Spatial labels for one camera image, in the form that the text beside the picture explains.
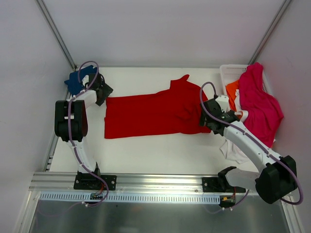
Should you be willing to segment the red t shirt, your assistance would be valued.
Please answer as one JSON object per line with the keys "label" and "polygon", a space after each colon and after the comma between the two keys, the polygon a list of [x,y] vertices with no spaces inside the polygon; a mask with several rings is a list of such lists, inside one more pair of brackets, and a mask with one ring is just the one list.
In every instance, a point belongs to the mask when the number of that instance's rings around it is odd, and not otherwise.
{"label": "red t shirt", "polygon": [[189,77],[172,80],[169,89],[154,94],[107,98],[104,137],[210,133],[199,124],[200,87]]}

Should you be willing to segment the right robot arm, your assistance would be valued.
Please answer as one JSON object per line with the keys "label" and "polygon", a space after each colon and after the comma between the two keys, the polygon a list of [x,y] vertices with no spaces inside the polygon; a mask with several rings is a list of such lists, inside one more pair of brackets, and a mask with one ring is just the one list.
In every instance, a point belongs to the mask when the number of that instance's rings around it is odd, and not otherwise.
{"label": "right robot arm", "polygon": [[235,166],[223,169],[218,173],[217,180],[221,191],[228,192],[234,187],[254,190],[266,203],[272,204],[299,190],[300,198],[295,204],[302,202],[296,162],[291,156],[282,157],[268,148],[244,126],[234,111],[223,112],[216,99],[201,101],[200,105],[200,124],[231,141],[257,168],[257,172]]}

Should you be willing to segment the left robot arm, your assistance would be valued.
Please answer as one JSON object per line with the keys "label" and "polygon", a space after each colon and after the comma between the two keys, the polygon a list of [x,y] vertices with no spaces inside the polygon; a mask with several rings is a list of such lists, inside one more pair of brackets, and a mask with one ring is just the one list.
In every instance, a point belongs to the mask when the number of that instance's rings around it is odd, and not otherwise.
{"label": "left robot arm", "polygon": [[54,132],[68,145],[77,162],[74,189],[108,189],[98,163],[89,152],[86,110],[92,105],[102,106],[113,89],[100,73],[86,75],[82,79],[82,87],[77,95],[55,103]]}

